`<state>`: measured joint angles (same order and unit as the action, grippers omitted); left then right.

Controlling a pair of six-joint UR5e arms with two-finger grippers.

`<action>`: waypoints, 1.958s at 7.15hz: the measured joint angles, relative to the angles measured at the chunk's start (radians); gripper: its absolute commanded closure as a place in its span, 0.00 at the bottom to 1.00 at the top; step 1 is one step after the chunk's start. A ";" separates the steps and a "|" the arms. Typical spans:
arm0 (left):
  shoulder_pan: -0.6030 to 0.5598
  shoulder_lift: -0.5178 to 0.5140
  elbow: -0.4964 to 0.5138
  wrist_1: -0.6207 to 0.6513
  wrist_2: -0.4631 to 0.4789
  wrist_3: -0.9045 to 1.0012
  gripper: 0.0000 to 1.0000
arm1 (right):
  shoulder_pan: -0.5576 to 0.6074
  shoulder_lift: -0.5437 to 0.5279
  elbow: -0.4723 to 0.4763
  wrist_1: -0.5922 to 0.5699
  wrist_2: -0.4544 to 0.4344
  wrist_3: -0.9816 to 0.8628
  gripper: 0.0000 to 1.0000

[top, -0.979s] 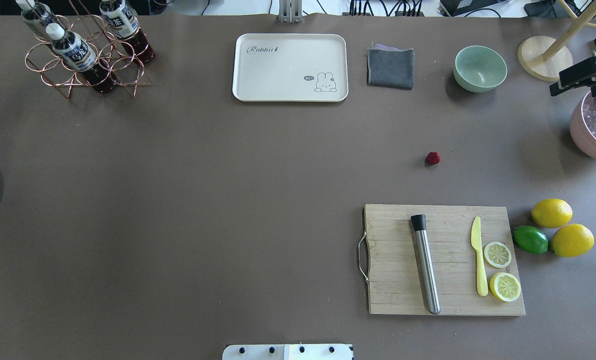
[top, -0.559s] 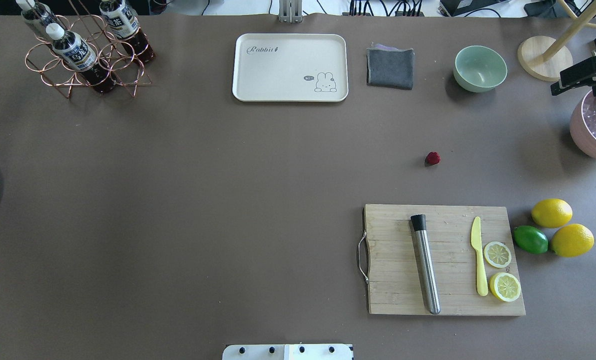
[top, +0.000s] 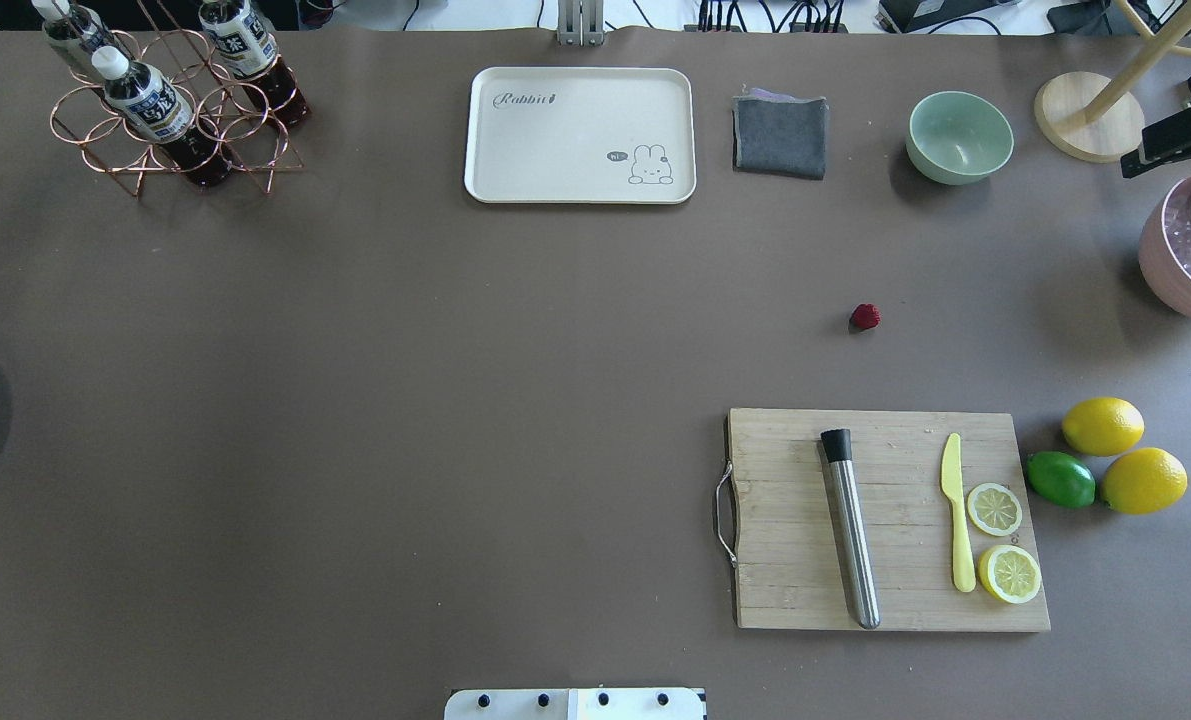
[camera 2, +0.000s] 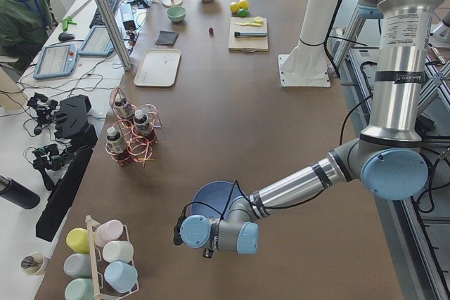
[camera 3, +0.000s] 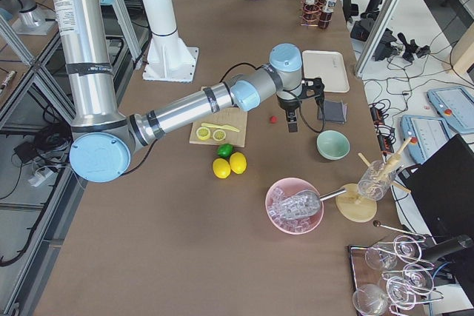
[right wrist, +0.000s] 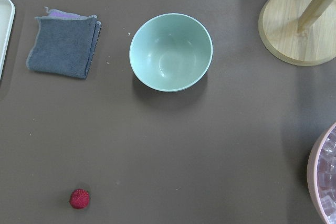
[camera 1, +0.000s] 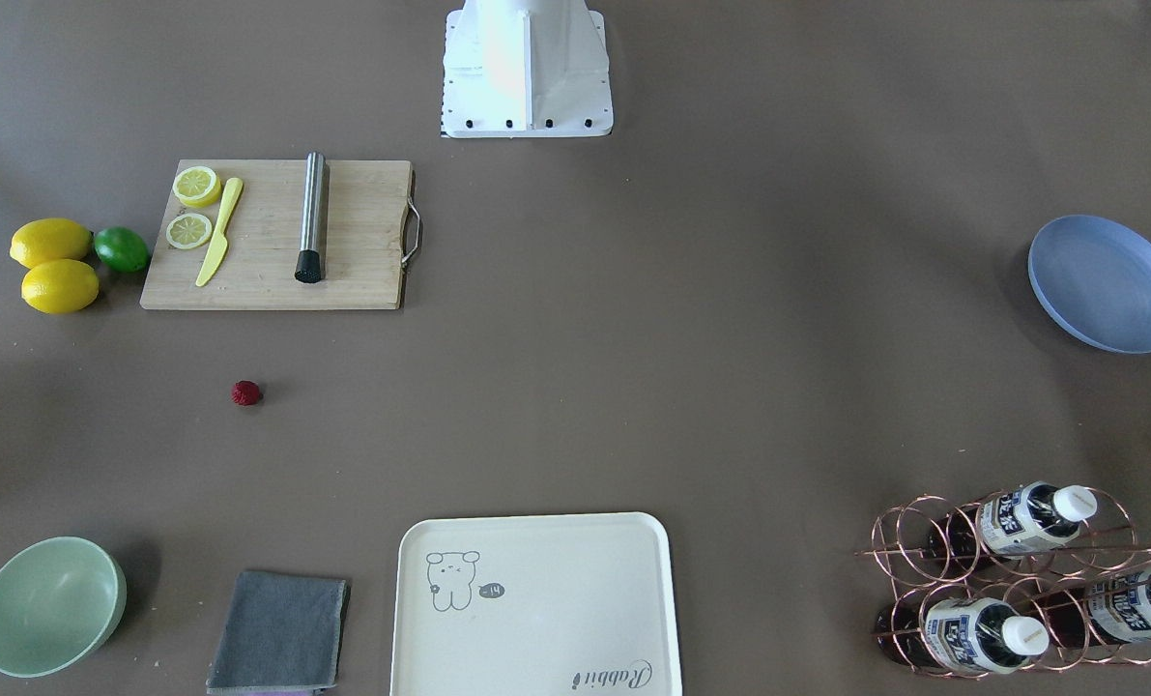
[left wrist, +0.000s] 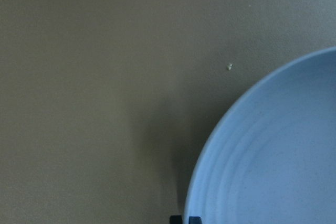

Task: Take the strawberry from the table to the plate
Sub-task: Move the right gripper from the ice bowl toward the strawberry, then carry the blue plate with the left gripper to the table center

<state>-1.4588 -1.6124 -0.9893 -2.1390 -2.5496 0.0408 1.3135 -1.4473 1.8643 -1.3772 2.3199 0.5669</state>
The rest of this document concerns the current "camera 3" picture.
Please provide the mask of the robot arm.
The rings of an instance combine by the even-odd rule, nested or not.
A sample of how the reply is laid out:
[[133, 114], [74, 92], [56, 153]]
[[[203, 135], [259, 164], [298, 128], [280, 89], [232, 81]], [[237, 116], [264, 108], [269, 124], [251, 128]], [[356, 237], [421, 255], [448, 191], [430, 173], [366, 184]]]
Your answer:
[[301, 53], [280, 44], [267, 64], [146, 114], [122, 115], [105, 43], [101, 0], [53, 0], [76, 116], [70, 163], [81, 177], [108, 182], [123, 175], [134, 153], [165, 134], [228, 107], [256, 108], [271, 96], [302, 90]]

